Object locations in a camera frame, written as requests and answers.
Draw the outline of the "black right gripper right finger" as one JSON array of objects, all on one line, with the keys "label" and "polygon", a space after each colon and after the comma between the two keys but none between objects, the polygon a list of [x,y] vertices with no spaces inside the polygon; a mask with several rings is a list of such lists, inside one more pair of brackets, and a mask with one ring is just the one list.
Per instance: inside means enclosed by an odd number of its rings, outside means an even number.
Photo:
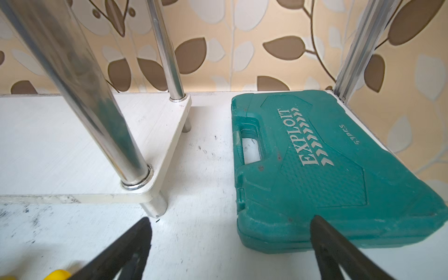
[{"label": "black right gripper right finger", "polygon": [[310,241],[322,280],[391,280],[392,277],[358,250],[323,217],[310,223]]}]

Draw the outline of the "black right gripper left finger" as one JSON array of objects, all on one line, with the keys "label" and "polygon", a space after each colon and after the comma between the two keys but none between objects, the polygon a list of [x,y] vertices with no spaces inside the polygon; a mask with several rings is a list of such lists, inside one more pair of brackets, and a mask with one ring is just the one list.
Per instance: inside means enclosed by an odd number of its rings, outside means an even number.
[{"label": "black right gripper left finger", "polygon": [[72,280],[141,280],[151,249],[149,218],[141,218],[95,259],[70,277]]}]

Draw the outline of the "yellow rubber duck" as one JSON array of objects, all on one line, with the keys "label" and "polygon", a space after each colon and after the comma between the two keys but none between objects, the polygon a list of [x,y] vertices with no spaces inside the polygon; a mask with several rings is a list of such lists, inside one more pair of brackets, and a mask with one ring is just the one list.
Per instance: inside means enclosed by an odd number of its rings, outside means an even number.
[{"label": "yellow rubber duck", "polygon": [[[66,270],[58,269],[47,275],[44,280],[68,280],[72,274]],[[0,280],[17,280],[15,276],[5,275],[1,276]]]}]

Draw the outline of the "green plastic tool case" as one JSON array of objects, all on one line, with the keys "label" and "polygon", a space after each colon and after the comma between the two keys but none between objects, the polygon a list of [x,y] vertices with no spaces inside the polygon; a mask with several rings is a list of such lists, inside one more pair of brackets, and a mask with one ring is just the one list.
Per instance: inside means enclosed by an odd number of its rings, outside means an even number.
[{"label": "green plastic tool case", "polygon": [[325,91],[245,93],[231,103],[237,231],[267,254],[310,250],[323,217],[360,248],[421,242],[444,200]]}]

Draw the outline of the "white two-tier shelf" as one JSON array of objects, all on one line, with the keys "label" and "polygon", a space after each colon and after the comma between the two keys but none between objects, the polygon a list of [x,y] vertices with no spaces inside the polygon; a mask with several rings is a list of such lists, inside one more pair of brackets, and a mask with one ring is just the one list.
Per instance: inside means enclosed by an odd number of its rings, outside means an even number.
[{"label": "white two-tier shelf", "polygon": [[1,100],[1,202],[140,204],[161,217],[161,188],[191,130],[160,1],[148,1],[169,96],[114,96],[65,1],[2,1],[1,12],[61,92]]}]

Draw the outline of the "aluminium frame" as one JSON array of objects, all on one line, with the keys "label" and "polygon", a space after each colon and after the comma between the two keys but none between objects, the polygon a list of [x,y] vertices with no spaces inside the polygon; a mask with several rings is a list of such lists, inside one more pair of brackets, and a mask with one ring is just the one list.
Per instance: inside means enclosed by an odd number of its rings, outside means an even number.
[{"label": "aluminium frame", "polygon": [[369,1],[367,3],[333,89],[334,94],[343,103],[347,104],[355,92],[355,86],[399,4],[400,1]]}]

